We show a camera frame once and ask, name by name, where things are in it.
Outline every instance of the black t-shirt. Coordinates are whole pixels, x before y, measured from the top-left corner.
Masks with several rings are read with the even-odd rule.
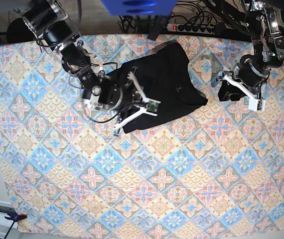
[[[191,83],[188,63],[181,45],[173,43],[154,55],[124,63],[120,69],[108,74],[113,80],[124,81],[136,66],[135,76],[146,96],[161,101],[156,117],[141,115],[123,127],[125,133],[178,119],[207,104],[207,99]]]

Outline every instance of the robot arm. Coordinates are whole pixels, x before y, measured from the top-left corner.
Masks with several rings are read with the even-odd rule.
[[[157,116],[157,106],[160,102],[145,95],[134,75],[136,69],[128,72],[128,77],[122,79],[121,84],[105,75],[103,66],[100,66],[97,75],[93,72],[90,54],[83,48],[83,41],[77,41],[82,11],[81,1],[77,1],[79,16],[76,26],[57,0],[38,0],[30,9],[15,10],[15,12],[33,32],[39,46],[48,54],[52,52],[62,54],[63,69],[70,76],[79,78],[84,88],[82,95],[84,106],[118,116],[114,126],[115,134],[141,114]],[[123,113],[132,108],[136,108],[137,112],[125,119]]]
[[[284,64],[283,36],[274,9],[253,0],[252,9],[246,16],[246,30],[253,35],[254,55],[243,56],[233,71],[214,79],[212,86],[222,81],[218,94],[220,101],[238,101],[248,96],[250,110],[264,111],[263,93],[267,79],[272,68]]]

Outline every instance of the green circuit board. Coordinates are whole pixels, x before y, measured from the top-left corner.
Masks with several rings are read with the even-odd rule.
[[[155,113],[157,112],[158,108],[158,103],[154,101],[149,101],[148,104],[146,105],[147,111]]]

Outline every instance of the power strip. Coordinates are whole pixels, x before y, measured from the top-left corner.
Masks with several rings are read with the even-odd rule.
[[[191,24],[177,24],[177,23],[169,23],[166,26],[167,31],[170,32],[185,32],[185,33],[203,33],[203,34],[212,34],[214,26],[205,24],[192,26]]]

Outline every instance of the table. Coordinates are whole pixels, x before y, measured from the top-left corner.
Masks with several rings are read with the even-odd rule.
[[[0,47],[0,166],[20,232],[80,238],[217,238],[284,229],[284,67],[263,113],[219,102],[210,80],[245,42],[191,36],[83,36],[93,62],[120,65],[175,40],[208,104],[173,122],[113,137],[84,109],[61,56],[35,42]],[[109,65],[107,71],[114,69]],[[98,120],[107,119],[99,114]]]

